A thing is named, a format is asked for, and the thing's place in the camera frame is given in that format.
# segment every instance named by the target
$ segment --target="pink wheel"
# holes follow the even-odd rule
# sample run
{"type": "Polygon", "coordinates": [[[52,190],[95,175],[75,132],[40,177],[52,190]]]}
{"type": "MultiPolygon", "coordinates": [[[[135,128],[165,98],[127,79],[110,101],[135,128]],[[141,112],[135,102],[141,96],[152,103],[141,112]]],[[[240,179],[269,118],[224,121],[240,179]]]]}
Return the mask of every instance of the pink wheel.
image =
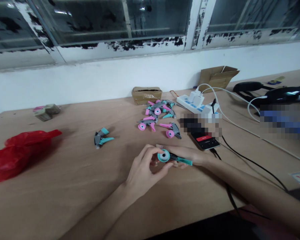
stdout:
{"type": "Polygon", "coordinates": [[[155,115],[160,115],[160,114],[161,114],[160,108],[156,108],[156,109],[154,110],[154,114],[155,114],[155,115]]]}
{"type": "Polygon", "coordinates": [[[173,138],[173,137],[174,137],[174,132],[173,132],[172,130],[168,130],[168,131],[166,132],[166,134],[167,134],[167,137],[168,137],[168,138],[173,138]]]}
{"type": "Polygon", "coordinates": [[[146,125],[144,123],[140,123],[138,128],[141,130],[141,131],[144,131],[146,129],[146,125]]]}

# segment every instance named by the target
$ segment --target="white wall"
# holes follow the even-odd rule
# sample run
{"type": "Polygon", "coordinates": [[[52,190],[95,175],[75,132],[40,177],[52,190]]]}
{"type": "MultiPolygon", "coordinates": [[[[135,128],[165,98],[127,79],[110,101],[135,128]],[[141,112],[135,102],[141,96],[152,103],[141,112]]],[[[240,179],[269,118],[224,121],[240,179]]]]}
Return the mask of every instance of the white wall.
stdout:
{"type": "Polygon", "coordinates": [[[236,67],[233,81],[300,69],[300,42],[111,59],[0,73],[0,113],[49,103],[89,102],[131,95],[135,86],[192,88],[200,70],[236,67]]]}

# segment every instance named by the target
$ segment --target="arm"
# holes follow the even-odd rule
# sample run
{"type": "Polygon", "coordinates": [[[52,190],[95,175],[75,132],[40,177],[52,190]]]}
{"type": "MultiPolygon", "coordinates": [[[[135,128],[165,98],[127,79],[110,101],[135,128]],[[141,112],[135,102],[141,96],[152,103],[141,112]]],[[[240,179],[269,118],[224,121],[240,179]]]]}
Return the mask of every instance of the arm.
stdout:
{"type": "Polygon", "coordinates": [[[228,183],[252,205],[269,217],[276,219],[300,237],[300,202],[286,192],[242,172],[231,165],[197,149],[185,147],[160,146],[179,157],[203,166],[228,183]]]}
{"type": "Polygon", "coordinates": [[[127,180],[61,239],[104,239],[123,212],[167,175],[168,169],[172,167],[172,163],[167,163],[153,174],[149,165],[155,164],[151,158],[156,153],[163,151],[146,145],[134,159],[127,180]]]}

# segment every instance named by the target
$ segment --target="white power strip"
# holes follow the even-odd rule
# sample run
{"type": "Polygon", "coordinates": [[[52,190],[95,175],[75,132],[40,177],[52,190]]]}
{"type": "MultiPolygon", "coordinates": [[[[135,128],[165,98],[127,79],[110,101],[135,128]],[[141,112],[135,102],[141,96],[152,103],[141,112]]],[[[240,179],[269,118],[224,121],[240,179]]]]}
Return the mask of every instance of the white power strip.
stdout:
{"type": "Polygon", "coordinates": [[[191,112],[200,114],[202,118],[208,118],[208,119],[222,118],[221,115],[219,115],[219,113],[217,112],[217,110],[219,109],[218,103],[214,105],[214,111],[216,115],[213,116],[212,107],[211,107],[212,103],[209,103],[207,105],[201,104],[200,106],[196,106],[193,103],[189,102],[189,96],[187,95],[182,95],[180,97],[177,97],[177,102],[180,103],[185,108],[187,108],[188,110],[190,110],[191,112]]]}

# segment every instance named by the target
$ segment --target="black headphones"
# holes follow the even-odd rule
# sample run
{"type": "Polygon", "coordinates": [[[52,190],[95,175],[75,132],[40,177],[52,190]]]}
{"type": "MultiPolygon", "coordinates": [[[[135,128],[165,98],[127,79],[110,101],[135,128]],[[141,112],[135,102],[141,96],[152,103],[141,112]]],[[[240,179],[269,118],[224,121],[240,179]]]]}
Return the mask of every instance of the black headphones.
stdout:
{"type": "Polygon", "coordinates": [[[256,107],[263,104],[290,104],[300,102],[300,87],[272,88],[264,86],[260,82],[243,82],[236,84],[233,91],[243,99],[250,102],[252,99],[258,97],[254,96],[251,92],[257,91],[261,88],[269,91],[265,94],[267,98],[258,98],[253,101],[253,105],[256,107]]]}

